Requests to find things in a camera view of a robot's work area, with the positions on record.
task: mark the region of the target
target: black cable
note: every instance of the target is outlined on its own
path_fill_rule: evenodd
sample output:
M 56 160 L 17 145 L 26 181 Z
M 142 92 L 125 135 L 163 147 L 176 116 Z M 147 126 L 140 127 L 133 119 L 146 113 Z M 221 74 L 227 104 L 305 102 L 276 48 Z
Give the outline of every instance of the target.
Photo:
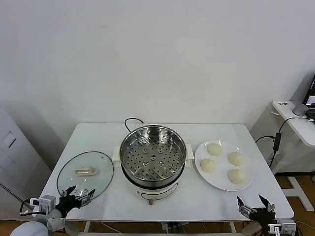
M 274 139 L 275 139 L 275 136 L 262 136 L 262 137 L 260 137 L 259 139 L 257 139 L 255 143 L 257 143 L 259 140 L 261 140 L 261 139 L 263 139 L 263 138 L 271 138 L 271 139 L 274 140 Z
M 26 199 L 26 200 L 22 201 L 21 206 L 20 206 L 20 216 L 35 215 L 35 214 L 45 215 L 46 214 L 45 212 L 42 212 L 42 211 L 29 212 L 29 213 L 22 214 L 24 203 L 28 203 L 29 204 L 30 200 L 31 199 Z
M 140 119 L 138 119 L 138 118 L 135 118 L 135 117 L 125 119 L 125 126 L 126 126 L 127 130 L 129 131 L 129 133 L 130 133 L 131 131 L 130 131 L 130 129 L 128 128 L 126 122 L 127 122 L 128 120 L 130 120 L 130 119 L 136 119 L 136 120 L 138 120 L 138 121 L 140 121 L 141 123 L 144 124 L 144 122 L 143 122 L 142 120 L 140 120 Z
M 29 212 L 29 213 L 25 213 L 25 214 L 20 214 L 20 216 L 35 215 L 35 214 L 46 215 L 46 213 L 43 211 L 37 211 L 37 212 Z
M 291 118 L 288 118 L 288 119 L 286 119 L 286 120 L 282 123 L 282 125 L 281 125 L 281 127 L 280 127 L 278 133 L 280 133 L 280 131 L 281 131 L 282 127 L 284 126 L 284 124 L 285 124 L 288 120 L 290 120 L 290 119 L 309 119 L 309 118 L 305 118 L 305 117 L 291 117 Z
M 24 201 L 22 201 L 22 203 L 21 203 L 21 206 L 20 206 L 20 214 L 22 213 L 22 211 L 23 211 L 23 206 L 24 206 L 24 203 L 30 203 L 30 198 L 29 199 L 26 199 L 26 200 L 24 200 Z
M 274 151 L 274 154 L 273 154 L 273 156 L 272 156 L 272 158 L 271 158 L 271 162 L 270 162 L 270 165 L 269 165 L 269 167 L 271 167 L 271 165 L 272 165 L 272 163 L 274 162 L 274 159 L 275 159 L 275 155 L 276 155 L 276 151 Z

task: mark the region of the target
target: stainless steel steamer basket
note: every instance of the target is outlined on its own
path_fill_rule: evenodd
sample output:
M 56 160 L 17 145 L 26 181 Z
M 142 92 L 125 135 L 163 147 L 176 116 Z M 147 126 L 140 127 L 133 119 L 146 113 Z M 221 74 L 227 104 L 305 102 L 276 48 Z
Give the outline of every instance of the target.
M 174 130 L 147 125 L 125 137 L 119 155 L 123 172 L 131 183 L 145 189 L 160 189 L 182 174 L 186 145 Z

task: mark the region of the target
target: steamed bun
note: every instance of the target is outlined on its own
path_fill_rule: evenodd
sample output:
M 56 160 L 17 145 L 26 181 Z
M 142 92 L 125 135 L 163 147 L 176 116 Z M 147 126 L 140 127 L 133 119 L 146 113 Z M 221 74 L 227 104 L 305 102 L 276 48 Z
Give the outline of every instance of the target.
M 227 177 L 234 184 L 242 184 L 246 181 L 246 175 L 240 169 L 229 170 Z
M 222 154 L 222 147 L 219 144 L 209 144 L 207 151 L 212 156 L 220 156 Z
M 200 167 L 204 172 L 212 173 L 216 170 L 216 163 L 213 160 L 206 158 L 200 162 Z
M 236 152 L 236 151 L 229 153 L 229 155 L 227 156 L 227 159 L 234 166 L 240 166 L 244 163 L 243 154 L 240 154 L 239 152 Z

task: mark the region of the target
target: laptop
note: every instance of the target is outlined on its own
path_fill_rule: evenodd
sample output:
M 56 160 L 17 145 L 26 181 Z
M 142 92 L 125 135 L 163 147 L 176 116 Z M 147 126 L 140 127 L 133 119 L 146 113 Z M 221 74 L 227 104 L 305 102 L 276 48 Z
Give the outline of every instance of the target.
M 315 120 L 315 75 L 303 104 L 309 108 L 309 110 L 306 112 L 307 117 Z

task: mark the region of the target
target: white desk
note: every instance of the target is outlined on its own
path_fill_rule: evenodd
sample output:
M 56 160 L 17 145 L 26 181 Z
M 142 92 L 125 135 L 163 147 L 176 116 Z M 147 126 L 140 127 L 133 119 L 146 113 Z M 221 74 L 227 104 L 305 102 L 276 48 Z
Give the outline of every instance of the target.
M 272 105 L 284 120 L 290 117 L 298 117 L 292 112 L 295 105 L 291 101 L 276 100 L 272 102 Z M 315 124 L 313 122 L 309 122 L 306 119 L 290 119 L 286 123 L 293 129 L 297 137 L 292 137 L 290 142 L 284 146 L 283 150 L 281 150 L 279 154 L 275 156 L 274 164 L 271 167 L 274 174 L 281 167 L 287 165 L 295 158 L 302 157 L 315 150 L 305 148 L 305 145 L 315 148 Z M 288 179 L 293 188 L 283 189 L 284 194 L 287 197 L 299 197 L 307 211 L 314 211 L 311 202 L 307 198 L 297 180 L 294 177 L 288 177 Z
M 202 222 L 247 220 L 238 212 L 237 198 L 252 207 L 262 207 L 258 195 L 276 205 L 277 218 L 292 218 L 293 210 L 266 164 L 248 129 L 241 124 L 163 124 L 177 131 L 193 152 L 206 140 L 222 139 L 240 146 L 252 158 L 254 178 L 242 191 L 227 192 L 208 184 L 195 167 L 184 170 L 179 186 L 169 197 L 152 206 L 130 191 L 121 168 L 115 168 L 106 191 L 81 209 L 73 209 L 67 220 L 117 222 Z M 140 124 L 129 124 L 130 129 Z M 112 156 L 127 130 L 123 124 L 81 123 L 75 128 L 43 192 L 59 197 L 56 181 L 64 166 L 74 156 L 97 150 Z

